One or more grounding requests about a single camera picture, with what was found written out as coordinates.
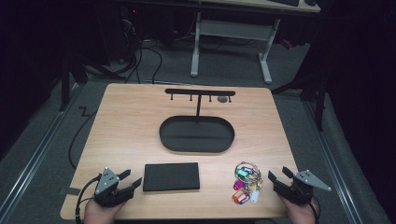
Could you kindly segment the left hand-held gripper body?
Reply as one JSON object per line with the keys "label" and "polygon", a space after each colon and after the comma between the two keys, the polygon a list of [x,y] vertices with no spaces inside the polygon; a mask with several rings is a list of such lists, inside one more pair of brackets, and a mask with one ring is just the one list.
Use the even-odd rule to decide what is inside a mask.
{"label": "left hand-held gripper body", "polygon": [[94,201],[102,207],[114,207],[132,199],[134,190],[131,186],[126,189],[118,189],[119,183],[118,175],[106,167],[96,185]]}

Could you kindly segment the black keyboard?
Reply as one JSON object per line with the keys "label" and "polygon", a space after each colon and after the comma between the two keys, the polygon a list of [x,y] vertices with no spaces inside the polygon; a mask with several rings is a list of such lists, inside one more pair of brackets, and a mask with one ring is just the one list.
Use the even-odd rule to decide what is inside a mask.
{"label": "black keyboard", "polygon": [[268,1],[283,4],[286,6],[291,6],[291,7],[298,7],[300,4],[299,0],[268,0]]}

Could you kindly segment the black metal stand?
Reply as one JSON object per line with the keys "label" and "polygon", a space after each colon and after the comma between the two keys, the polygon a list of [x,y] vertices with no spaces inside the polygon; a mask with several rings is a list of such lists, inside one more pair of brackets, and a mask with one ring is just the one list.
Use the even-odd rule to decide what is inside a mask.
{"label": "black metal stand", "polygon": [[61,111],[65,111],[66,107],[69,104],[71,95],[70,95],[70,77],[77,82],[77,84],[85,84],[88,80],[86,75],[83,62],[80,58],[72,53],[67,52],[64,55],[64,59],[62,60],[62,73],[61,73],[61,83],[62,83],[62,91],[61,91]]}
{"label": "black metal stand", "polygon": [[325,109],[325,94],[328,76],[320,73],[294,79],[281,87],[271,90],[272,94],[280,94],[286,90],[302,88],[300,98],[302,101],[316,100],[314,122],[320,132],[323,131],[322,117]]}

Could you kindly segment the white-framed desk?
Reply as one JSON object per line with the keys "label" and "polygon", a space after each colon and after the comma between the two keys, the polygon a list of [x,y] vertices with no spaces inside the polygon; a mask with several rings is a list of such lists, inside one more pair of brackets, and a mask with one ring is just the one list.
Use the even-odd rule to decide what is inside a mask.
{"label": "white-framed desk", "polygon": [[[318,15],[321,8],[318,5],[309,6],[304,0],[299,0],[298,7],[286,6],[268,0],[197,0],[198,7],[217,4],[219,7],[236,7],[237,9],[264,9],[275,13],[297,13],[303,15]],[[262,76],[266,84],[272,83],[267,57],[273,45],[280,24],[280,17],[276,16],[271,25],[253,24],[251,22],[221,21],[220,19],[203,19],[201,13],[196,13],[194,49],[191,59],[191,76],[199,74],[200,38],[202,35],[230,37],[237,39],[264,41],[266,46],[258,54]]]}

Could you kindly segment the person's right hand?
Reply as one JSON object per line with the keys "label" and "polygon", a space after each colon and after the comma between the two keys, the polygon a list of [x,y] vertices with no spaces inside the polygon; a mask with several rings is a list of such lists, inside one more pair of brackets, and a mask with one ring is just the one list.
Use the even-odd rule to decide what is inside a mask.
{"label": "person's right hand", "polygon": [[298,205],[283,197],[280,201],[286,206],[291,224],[318,224],[318,205],[314,200],[309,204]]}

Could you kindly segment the dark computer tower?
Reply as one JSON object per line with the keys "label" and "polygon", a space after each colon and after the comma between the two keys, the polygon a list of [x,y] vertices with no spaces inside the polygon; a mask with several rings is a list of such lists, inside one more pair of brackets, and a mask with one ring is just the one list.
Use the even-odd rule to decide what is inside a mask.
{"label": "dark computer tower", "polygon": [[120,24],[125,38],[126,59],[128,63],[132,63],[138,45],[138,35],[134,24],[134,15],[128,7],[120,7]]}

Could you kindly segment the grey tape strip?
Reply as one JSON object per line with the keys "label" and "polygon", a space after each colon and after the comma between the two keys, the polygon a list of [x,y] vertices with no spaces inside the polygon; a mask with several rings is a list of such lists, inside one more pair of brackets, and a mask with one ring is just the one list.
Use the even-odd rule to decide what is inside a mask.
{"label": "grey tape strip", "polygon": [[60,195],[75,195],[78,196],[80,194],[80,189],[76,189],[76,188],[60,188],[58,193]]}

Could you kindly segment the person's left hand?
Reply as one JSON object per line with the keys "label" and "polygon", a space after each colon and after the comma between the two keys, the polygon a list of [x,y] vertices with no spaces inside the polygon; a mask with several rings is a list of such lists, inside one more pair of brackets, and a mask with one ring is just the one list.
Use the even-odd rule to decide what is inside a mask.
{"label": "person's left hand", "polygon": [[113,224],[115,216],[123,206],[124,203],[114,207],[102,207],[94,200],[89,200],[84,210],[84,224]]}

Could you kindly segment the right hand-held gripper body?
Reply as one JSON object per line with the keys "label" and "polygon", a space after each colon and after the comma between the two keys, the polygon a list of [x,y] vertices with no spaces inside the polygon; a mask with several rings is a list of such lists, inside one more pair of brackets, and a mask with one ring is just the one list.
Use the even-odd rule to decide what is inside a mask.
{"label": "right hand-held gripper body", "polygon": [[273,186],[274,192],[287,199],[291,203],[304,205],[312,201],[313,188],[331,191],[332,188],[320,180],[309,170],[294,173],[292,182],[288,186],[280,181],[278,186]]}

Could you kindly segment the black wallet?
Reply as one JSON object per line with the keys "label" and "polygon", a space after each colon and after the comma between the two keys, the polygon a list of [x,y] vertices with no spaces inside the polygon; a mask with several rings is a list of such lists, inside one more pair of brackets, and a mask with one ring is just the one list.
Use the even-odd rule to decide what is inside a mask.
{"label": "black wallet", "polygon": [[146,164],[143,191],[200,188],[197,162]]}

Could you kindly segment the black key stand with tray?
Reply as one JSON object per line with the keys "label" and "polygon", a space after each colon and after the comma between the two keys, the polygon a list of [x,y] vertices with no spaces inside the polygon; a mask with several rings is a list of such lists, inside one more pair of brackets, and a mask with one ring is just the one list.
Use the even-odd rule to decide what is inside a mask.
{"label": "black key stand with tray", "polygon": [[159,136],[162,144],[175,152],[221,153],[227,150],[235,137],[233,125],[226,119],[213,116],[201,116],[202,97],[225,97],[231,102],[235,91],[210,91],[188,89],[166,89],[174,98],[175,94],[197,97],[196,114],[193,116],[172,116],[160,126]]}

